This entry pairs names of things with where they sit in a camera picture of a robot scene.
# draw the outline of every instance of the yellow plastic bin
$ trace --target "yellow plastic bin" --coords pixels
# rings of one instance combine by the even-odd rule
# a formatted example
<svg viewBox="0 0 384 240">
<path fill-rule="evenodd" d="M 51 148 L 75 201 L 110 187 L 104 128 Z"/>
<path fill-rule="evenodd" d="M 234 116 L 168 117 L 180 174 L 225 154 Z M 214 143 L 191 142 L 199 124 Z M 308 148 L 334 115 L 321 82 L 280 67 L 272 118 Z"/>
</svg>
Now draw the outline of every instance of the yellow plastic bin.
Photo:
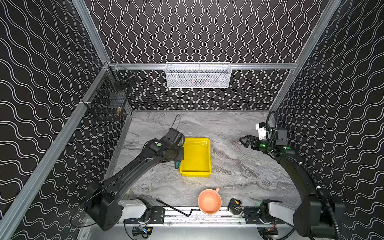
<svg viewBox="0 0 384 240">
<path fill-rule="evenodd" d="M 186 137 L 184 160 L 180 173 L 183 177 L 209 177 L 211 169 L 211 141 L 209 138 Z"/>
</svg>

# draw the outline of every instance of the pink cup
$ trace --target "pink cup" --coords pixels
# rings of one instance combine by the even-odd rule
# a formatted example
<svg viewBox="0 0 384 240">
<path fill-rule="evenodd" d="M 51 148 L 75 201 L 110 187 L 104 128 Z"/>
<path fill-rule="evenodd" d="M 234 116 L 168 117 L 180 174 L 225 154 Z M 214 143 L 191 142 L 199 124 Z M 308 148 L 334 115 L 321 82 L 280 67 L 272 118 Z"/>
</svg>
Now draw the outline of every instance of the pink cup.
<svg viewBox="0 0 384 240">
<path fill-rule="evenodd" d="M 205 214 L 215 214 L 221 208 L 221 197 L 218 194 L 220 188 L 205 189 L 199 195 L 198 203 L 200 210 Z"/>
</svg>

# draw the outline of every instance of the tape measure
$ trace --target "tape measure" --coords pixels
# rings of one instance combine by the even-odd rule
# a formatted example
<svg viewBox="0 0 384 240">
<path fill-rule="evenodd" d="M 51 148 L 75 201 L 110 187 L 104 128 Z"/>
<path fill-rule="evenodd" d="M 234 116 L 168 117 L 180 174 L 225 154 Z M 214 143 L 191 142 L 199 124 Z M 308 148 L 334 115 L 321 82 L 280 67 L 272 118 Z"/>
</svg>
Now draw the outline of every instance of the tape measure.
<svg viewBox="0 0 384 240">
<path fill-rule="evenodd" d="M 243 208 L 241 207 L 241 201 L 232 198 L 228 204 L 228 211 L 234 215 L 239 215 L 243 211 Z"/>
</svg>

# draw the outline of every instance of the white mesh basket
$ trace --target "white mesh basket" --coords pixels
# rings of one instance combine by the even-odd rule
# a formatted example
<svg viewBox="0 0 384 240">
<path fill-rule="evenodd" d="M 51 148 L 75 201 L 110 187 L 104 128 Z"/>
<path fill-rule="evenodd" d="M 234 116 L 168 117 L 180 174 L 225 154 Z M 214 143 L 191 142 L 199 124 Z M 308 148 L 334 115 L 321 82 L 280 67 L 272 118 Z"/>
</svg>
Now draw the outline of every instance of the white mesh basket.
<svg viewBox="0 0 384 240">
<path fill-rule="evenodd" d="M 166 63 L 169 88 L 227 88 L 230 63 Z"/>
</svg>

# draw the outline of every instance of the wire basket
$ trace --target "wire basket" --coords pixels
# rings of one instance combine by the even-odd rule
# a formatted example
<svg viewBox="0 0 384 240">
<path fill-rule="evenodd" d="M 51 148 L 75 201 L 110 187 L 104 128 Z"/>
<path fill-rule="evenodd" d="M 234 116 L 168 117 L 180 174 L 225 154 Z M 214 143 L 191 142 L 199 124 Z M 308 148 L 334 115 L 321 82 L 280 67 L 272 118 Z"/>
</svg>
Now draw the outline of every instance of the wire basket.
<svg viewBox="0 0 384 240">
<path fill-rule="evenodd" d="M 166 63 L 169 88 L 227 88 L 230 63 Z"/>
<path fill-rule="evenodd" d="M 106 72 L 104 79 L 93 94 L 93 100 L 87 104 L 91 115 L 98 121 L 125 121 L 127 113 L 125 104 L 127 93 L 125 90 L 117 91 L 116 81 Z"/>
<path fill-rule="evenodd" d="M 109 68 L 115 78 L 114 88 L 122 91 L 131 86 L 135 81 L 136 73 L 121 66 L 111 66 Z"/>
</svg>

